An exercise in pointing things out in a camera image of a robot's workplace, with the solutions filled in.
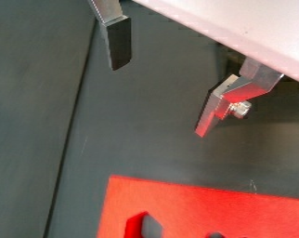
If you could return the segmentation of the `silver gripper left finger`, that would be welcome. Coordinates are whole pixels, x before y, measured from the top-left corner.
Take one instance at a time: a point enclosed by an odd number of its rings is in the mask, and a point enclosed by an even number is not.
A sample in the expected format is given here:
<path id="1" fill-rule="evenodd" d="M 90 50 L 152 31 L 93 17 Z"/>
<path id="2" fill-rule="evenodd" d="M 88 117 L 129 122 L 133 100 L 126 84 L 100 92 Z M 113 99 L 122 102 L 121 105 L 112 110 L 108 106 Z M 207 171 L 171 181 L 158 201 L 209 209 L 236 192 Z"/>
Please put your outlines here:
<path id="1" fill-rule="evenodd" d="M 106 44 L 113 71 L 132 60 L 132 19 L 124 15 L 118 0 L 88 0 Z"/>

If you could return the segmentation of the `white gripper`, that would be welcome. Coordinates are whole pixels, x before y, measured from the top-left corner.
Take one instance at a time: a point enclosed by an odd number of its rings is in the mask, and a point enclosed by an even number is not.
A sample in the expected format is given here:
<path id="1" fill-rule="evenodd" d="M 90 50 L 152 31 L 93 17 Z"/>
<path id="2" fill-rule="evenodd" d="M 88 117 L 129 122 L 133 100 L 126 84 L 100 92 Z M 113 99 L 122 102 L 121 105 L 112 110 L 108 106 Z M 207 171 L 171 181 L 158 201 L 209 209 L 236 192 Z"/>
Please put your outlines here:
<path id="1" fill-rule="evenodd" d="M 133 0 L 299 81 L 299 0 Z"/>

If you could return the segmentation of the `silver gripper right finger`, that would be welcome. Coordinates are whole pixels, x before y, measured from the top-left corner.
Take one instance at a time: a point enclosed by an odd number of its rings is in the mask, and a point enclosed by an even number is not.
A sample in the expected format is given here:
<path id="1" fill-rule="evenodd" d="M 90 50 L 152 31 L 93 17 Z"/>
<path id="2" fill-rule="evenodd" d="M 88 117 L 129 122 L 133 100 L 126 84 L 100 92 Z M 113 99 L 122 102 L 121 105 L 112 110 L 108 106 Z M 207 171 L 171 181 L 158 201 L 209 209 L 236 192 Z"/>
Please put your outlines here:
<path id="1" fill-rule="evenodd" d="M 247 58 L 239 76 L 232 74 L 209 93 L 196 127 L 197 135 L 204 137 L 229 114 L 241 119 L 252 108 L 249 99 L 271 92 L 283 76 L 281 72 Z"/>

